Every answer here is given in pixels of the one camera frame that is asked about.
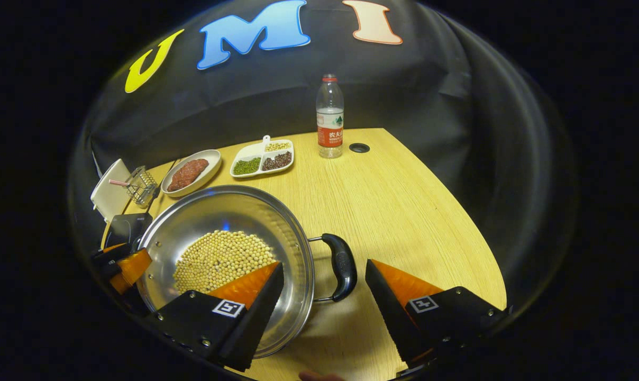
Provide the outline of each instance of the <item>pot handle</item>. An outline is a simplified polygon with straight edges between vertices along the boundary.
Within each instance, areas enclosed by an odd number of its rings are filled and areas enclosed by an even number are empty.
[[[320,297],[313,302],[339,302],[345,299],[358,284],[358,268],[355,266],[355,258],[350,247],[343,238],[334,234],[325,233],[321,237],[308,239],[308,242],[324,241],[331,248],[331,266],[336,275],[336,291],[329,297]]]

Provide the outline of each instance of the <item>blue letter m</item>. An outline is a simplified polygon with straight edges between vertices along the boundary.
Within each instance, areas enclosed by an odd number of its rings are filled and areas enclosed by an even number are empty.
[[[218,65],[230,57],[229,51],[223,50],[221,40],[225,40],[240,54],[247,54],[254,46],[259,34],[266,30],[266,38],[259,48],[275,50],[293,48],[310,43],[310,37],[300,29],[300,7],[305,0],[287,0],[272,3],[262,10],[252,22],[247,22],[236,15],[228,15],[199,31],[204,32],[204,57],[197,63],[199,70]]]

